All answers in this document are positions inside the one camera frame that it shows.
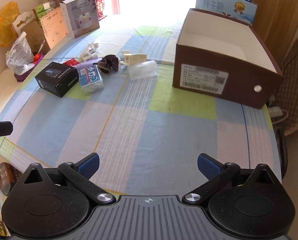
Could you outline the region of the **black Flyco product box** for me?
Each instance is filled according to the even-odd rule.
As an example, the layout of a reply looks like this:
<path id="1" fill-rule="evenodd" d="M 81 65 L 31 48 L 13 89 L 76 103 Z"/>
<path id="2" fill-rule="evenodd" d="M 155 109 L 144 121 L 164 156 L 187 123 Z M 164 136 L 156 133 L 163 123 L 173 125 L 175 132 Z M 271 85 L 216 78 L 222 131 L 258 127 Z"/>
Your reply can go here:
<path id="1" fill-rule="evenodd" d="M 49 63 L 35 76 L 40 88 L 62 98 L 79 81 L 75 67 L 56 62 Z"/>

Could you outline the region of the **blue cotton swab pack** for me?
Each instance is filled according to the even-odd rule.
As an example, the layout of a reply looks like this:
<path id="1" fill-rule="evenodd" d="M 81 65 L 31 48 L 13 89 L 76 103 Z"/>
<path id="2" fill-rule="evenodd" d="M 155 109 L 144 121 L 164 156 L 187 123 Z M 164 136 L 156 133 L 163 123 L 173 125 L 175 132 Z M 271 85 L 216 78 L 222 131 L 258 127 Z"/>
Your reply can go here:
<path id="1" fill-rule="evenodd" d="M 103 78 L 96 64 L 78 71 L 80 89 L 84 94 L 97 93 L 104 89 Z"/>

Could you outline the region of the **red snack packet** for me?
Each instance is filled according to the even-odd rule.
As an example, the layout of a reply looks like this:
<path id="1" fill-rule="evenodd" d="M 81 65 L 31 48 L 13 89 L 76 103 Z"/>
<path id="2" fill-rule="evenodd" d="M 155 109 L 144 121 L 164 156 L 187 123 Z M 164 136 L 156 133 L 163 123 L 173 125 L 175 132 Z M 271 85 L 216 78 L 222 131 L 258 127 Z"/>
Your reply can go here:
<path id="1" fill-rule="evenodd" d="M 77 61 L 76 59 L 72 58 L 72 59 L 65 61 L 63 64 L 66 66 L 74 67 L 74 66 L 80 64 L 80 62 Z"/>

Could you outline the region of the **dark brown hair scrunchie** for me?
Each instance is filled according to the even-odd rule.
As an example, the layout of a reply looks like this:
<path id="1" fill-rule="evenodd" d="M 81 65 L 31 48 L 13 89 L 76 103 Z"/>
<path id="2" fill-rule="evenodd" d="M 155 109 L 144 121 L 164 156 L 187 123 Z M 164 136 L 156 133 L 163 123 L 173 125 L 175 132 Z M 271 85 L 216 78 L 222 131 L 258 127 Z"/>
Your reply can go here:
<path id="1" fill-rule="evenodd" d="M 103 74 L 110 74 L 112 70 L 118 72 L 120 70 L 120 58 L 116 55 L 106 55 L 98 63 L 97 66 Z"/>

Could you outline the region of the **clear plastic cup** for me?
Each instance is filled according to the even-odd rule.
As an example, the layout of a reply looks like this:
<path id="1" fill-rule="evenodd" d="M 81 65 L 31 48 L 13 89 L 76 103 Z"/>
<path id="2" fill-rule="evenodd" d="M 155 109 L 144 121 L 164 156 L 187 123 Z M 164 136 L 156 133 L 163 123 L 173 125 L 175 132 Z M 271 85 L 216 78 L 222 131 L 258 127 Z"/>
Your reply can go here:
<path id="1" fill-rule="evenodd" d="M 127 67 L 128 75 L 131 80 L 154 77 L 158 75 L 159 69 L 156 61 L 146 61 Z"/>

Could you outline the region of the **white plastic wrapper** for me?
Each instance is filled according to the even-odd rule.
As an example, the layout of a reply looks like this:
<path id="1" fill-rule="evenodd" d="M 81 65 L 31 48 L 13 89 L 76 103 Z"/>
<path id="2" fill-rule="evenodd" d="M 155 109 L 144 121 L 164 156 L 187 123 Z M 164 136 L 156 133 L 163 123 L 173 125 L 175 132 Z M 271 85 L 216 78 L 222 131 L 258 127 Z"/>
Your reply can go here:
<path id="1" fill-rule="evenodd" d="M 95 53 L 99 44 L 97 42 L 90 42 L 84 51 L 81 52 L 80 57 L 85 57 L 89 54 Z"/>

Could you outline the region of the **white pill bottle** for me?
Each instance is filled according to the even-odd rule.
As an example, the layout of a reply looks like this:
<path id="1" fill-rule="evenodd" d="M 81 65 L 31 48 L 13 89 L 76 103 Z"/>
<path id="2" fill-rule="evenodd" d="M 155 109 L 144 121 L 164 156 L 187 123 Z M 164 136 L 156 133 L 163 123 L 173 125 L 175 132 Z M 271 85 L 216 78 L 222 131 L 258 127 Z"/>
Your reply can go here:
<path id="1" fill-rule="evenodd" d="M 98 58 L 99 58 L 99 56 L 97 55 L 96 52 L 94 52 L 94 53 L 85 53 L 85 54 L 80 55 L 80 57 L 78 58 L 78 61 L 79 62 L 87 62 L 87 61 L 95 60 L 95 59 L 98 59 Z"/>

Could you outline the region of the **purple tissue box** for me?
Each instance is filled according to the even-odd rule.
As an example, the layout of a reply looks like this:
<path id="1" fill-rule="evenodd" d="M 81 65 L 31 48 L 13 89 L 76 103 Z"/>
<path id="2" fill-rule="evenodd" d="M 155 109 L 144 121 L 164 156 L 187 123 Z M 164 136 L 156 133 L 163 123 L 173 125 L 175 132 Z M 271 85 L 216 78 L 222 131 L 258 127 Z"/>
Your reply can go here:
<path id="1" fill-rule="evenodd" d="M 44 54 L 43 53 L 38 53 L 34 56 L 34 61 L 33 64 L 34 66 L 29 69 L 27 72 L 25 72 L 22 75 L 16 75 L 14 74 L 14 77 L 16 78 L 17 82 L 23 82 L 25 79 L 29 76 L 29 74 L 35 69 L 35 67 L 39 64 L 39 62 L 43 59 Z"/>

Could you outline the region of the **clear plastic bag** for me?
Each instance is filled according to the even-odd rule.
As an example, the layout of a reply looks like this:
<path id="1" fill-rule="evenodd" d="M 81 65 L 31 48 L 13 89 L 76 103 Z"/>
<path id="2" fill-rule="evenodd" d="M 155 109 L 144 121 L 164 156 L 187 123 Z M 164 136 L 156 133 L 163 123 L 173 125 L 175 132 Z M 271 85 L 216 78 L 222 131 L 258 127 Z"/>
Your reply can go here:
<path id="1" fill-rule="evenodd" d="M 22 32 L 6 53 L 6 65 L 15 75 L 23 75 L 34 67 L 33 53 L 28 44 L 26 33 Z"/>

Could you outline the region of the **checkered tablecloth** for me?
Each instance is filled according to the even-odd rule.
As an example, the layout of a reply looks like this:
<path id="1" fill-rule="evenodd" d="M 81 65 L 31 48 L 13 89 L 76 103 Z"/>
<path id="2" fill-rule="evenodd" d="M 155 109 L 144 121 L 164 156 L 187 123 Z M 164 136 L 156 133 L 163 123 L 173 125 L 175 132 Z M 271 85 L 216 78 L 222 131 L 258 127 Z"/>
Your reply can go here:
<path id="1" fill-rule="evenodd" d="M 78 57 L 90 42 L 102 55 L 146 53 L 158 75 L 131 80 L 126 68 L 103 76 L 91 95 L 75 85 L 59 98 L 34 75 L 14 92 L 0 121 L 11 121 L 0 138 L 0 156 L 19 170 L 30 163 L 56 167 L 92 152 L 100 156 L 94 183 L 117 194 L 183 194 L 205 182 L 197 157 L 207 153 L 243 168 L 268 164 L 280 177 L 279 154 L 266 107 L 255 109 L 172 86 L 178 27 L 103 27 L 64 38 L 38 65 Z"/>

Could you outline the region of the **white power strip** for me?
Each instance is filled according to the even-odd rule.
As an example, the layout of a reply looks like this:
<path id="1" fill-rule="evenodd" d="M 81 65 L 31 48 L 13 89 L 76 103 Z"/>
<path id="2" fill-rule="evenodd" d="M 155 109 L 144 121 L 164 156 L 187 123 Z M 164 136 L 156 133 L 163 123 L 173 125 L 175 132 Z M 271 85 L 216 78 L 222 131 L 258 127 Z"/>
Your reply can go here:
<path id="1" fill-rule="evenodd" d="M 283 116 L 283 111 L 278 106 L 269 107 L 268 108 L 268 113 L 269 113 L 269 116 L 270 116 L 271 119 Z"/>

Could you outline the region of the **yellow plastic bag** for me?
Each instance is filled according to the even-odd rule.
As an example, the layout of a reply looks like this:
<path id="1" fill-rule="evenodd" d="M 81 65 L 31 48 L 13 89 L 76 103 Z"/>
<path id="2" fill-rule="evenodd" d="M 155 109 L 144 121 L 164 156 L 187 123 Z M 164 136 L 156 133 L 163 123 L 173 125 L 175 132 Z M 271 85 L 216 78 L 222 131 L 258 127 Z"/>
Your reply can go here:
<path id="1" fill-rule="evenodd" d="M 8 47 L 16 38 L 12 23 L 20 15 L 18 3 L 9 2 L 0 10 L 0 47 Z"/>

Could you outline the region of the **quilted brown chair cover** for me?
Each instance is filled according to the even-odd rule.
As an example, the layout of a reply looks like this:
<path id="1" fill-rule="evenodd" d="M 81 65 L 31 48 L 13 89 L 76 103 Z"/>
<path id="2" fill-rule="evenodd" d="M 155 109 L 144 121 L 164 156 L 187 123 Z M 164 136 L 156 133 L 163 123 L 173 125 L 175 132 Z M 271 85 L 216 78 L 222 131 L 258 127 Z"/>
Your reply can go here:
<path id="1" fill-rule="evenodd" d="M 298 38 L 282 61 L 283 80 L 277 89 L 274 104 L 288 112 L 282 122 L 286 136 L 298 130 Z"/>

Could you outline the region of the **brown paper gift bag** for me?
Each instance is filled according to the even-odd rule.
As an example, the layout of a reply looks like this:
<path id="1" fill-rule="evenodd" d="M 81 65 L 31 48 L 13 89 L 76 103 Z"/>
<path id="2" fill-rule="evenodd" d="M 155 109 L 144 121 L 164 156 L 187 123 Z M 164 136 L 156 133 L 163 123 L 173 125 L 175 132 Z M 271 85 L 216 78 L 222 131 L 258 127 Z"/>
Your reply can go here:
<path id="1" fill-rule="evenodd" d="M 21 13 L 11 24 L 12 29 L 19 36 L 22 32 L 26 33 L 26 40 L 31 48 L 32 53 L 38 53 L 42 46 L 41 53 L 46 55 L 50 51 L 50 47 L 46 42 L 46 38 L 42 27 L 39 25 L 34 10 Z"/>

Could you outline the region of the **pink paper bag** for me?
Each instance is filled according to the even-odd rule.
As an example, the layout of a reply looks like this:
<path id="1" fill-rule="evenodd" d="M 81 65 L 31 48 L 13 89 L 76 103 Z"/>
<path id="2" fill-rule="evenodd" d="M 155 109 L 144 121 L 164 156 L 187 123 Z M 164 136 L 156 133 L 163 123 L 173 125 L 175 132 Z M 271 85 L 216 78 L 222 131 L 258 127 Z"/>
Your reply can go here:
<path id="1" fill-rule="evenodd" d="M 67 28 L 61 8 L 57 7 L 40 19 L 46 42 L 50 49 L 57 45 L 66 35 Z"/>

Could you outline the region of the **brown cardboard storage box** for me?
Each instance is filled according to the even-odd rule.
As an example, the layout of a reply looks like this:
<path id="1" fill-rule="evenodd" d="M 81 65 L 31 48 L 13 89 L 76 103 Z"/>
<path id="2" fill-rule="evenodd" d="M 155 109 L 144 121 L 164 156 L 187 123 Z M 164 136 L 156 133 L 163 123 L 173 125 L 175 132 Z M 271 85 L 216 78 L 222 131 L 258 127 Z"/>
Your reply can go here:
<path id="1" fill-rule="evenodd" d="M 174 88 L 260 109 L 282 79 L 250 25 L 206 10 L 188 11 L 176 44 Z"/>

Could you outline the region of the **green tea box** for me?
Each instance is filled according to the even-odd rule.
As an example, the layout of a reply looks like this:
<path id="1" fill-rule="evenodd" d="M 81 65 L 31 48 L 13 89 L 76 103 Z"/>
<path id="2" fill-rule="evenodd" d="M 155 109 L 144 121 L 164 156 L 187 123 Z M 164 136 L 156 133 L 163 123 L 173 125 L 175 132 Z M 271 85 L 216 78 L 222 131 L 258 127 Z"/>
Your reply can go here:
<path id="1" fill-rule="evenodd" d="M 43 12 L 43 11 L 46 11 L 48 9 L 51 9 L 51 8 L 55 8 L 56 7 L 56 3 L 54 1 L 52 2 L 46 2 L 46 3 L 42 3 L 40 5 L 37 5 L 34 10 L 35 10 L 35 13 L 40 13 L 40 12 Z"/>

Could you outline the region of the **grey humidifier box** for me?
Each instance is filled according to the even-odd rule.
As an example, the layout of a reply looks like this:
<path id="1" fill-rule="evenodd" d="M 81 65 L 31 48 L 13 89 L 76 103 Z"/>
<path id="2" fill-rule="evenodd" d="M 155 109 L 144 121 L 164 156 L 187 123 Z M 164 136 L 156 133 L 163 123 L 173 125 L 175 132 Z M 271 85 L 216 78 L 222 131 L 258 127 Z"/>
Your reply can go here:
<path id="1" fill-rule="evenodd" d="M 64 0 L 60 8 L 67 31 L 73 38 L 100 28 L 96 0 Z"/>

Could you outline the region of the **red gift box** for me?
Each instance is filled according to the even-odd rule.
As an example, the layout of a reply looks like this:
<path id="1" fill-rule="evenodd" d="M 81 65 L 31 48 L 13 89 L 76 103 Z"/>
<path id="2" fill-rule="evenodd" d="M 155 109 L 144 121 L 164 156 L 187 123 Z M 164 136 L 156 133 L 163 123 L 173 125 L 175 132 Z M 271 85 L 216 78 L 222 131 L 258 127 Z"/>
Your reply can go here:
<path id="1" fill-rule="evenodd" d="M 96 9 L 99 20 L 107 16 L 105 0 L 96 0 Z"/>

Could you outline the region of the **blue milk carton box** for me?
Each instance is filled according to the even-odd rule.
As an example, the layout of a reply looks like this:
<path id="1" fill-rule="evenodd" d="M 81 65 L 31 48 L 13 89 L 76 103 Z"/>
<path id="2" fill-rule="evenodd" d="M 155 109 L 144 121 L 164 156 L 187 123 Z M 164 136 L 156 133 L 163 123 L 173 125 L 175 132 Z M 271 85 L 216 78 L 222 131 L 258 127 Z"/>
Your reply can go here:
<path id="1" fill-rule="evenodd" d="M 245 0 L 196 0 L 196 8 L 231 17 L 252 25 L 257 5 Z"/>

